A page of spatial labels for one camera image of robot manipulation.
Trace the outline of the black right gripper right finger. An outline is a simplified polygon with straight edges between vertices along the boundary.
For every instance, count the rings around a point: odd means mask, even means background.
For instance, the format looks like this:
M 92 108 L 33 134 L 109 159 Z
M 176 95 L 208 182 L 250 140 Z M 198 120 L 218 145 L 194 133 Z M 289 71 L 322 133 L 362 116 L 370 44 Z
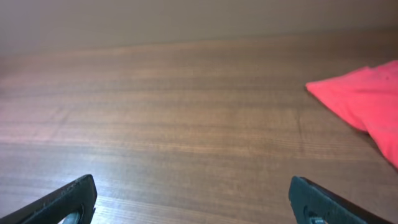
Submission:
M 304 177 L 292 177 L 289 201 L 298 224 L 391 224 Z

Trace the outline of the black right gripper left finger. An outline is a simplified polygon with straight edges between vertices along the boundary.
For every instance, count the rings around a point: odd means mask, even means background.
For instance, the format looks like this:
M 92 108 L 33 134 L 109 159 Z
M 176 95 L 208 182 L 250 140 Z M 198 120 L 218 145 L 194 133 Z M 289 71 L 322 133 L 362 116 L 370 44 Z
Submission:
M 1 218 L 3 224 L 90 224 L 97 190 L 91 174 L 83 175 L 50 194 Z

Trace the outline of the red t-shirt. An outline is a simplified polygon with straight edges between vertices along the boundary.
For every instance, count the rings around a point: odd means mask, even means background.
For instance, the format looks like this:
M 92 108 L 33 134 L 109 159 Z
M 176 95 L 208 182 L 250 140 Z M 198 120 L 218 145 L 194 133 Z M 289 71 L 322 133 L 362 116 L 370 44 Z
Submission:
M 352 127 L 367 132 L 397 167 L 397 61 L 340 77 L 308 82 L 306 89 Z

